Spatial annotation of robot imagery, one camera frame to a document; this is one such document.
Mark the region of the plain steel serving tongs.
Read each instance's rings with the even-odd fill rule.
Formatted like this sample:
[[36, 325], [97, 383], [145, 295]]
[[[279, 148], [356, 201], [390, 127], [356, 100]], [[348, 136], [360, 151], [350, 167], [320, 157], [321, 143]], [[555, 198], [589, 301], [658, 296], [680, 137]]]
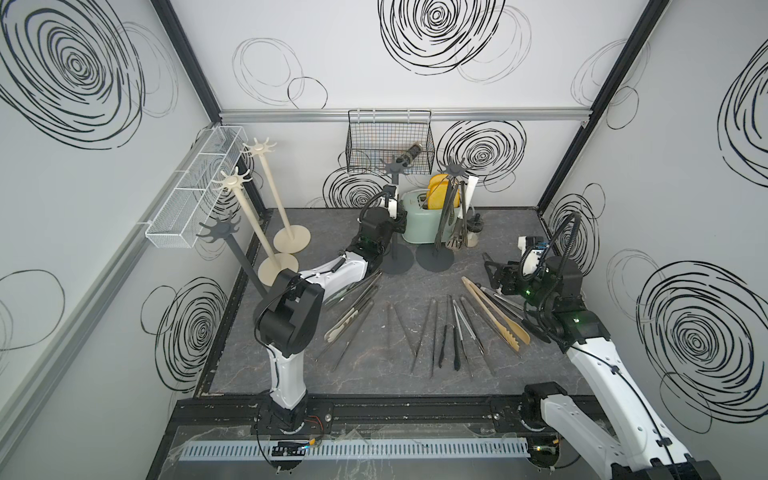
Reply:
[[443, 241], [443, 235], [444, 235], [444, 231], [446, 230], [449, 216], [453, 215], [455, 210], [455, 208], [452, 206], [453, 194], [454, 194], [454, 188], [450, 188], [449, 193], [446, 195], [446, 202], [444, 203], [444, 207], [442, 208], [439, 227], [438, 227], [436, 239], [434, 242], [434, 251], [436, 253], [439, 253], [442, 250], [449, 250], [446, 247], [446, 242]]

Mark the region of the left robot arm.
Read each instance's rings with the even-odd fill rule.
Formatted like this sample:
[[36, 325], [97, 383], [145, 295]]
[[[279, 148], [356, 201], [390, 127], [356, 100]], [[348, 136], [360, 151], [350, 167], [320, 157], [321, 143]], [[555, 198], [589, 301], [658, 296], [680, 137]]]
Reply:
[[315, 336], [325, 298], [377, 273], [393, 234], [402, 233], [406, 223], [397, 187], [382, 187], [361, 208], [357, 234], [337, 259], [301, 272], [280, 271], [256, 307], [254, 338], [270, 355], [267, 412], [281, 429], [303, 426], [304, 350]]

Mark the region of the steel slotted tongs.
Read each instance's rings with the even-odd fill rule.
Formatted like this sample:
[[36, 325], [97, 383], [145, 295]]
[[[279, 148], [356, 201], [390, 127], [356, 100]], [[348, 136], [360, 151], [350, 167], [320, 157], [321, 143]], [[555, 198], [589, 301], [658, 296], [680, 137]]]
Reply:
[[354, 283], [352, 285], [349, 285], [342, 289], [341, 291], [334, 294], [329, 300], [325, 300], [323, 302], [323, 306], [327, 308], [332, 308], [335, 305], [341, 303], [346, 297], [350, 296], [352, 293], [361, 290], [363, 287], [367, 287], [371, 283], [374, 283], [378, 280], [378, 278], [382, 275], [381, 271], [375, 272], [371, 277], [363, 279], [357, 283]]

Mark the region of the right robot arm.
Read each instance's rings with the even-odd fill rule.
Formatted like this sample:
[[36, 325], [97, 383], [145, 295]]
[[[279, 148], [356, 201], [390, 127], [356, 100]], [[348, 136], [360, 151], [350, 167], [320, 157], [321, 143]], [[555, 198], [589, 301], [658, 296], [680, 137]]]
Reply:
[[620, 359], [610, 333], [587, 308], [584, 274], [571, 256], [582, 224], [569, 213], [550, 239], [521, 237], [517, 261], [484, 266], [493, 294], [518, 296], [521, 318], [506, 314], [505, 332], [554, 344], [589, 384], [610, 424], [602, 428], [556, 382], [526, 386], [520, 415], [530, 430], [550, 427], [602, 479], [717, 479], [707, 460], [695, 459], [666, 427]]

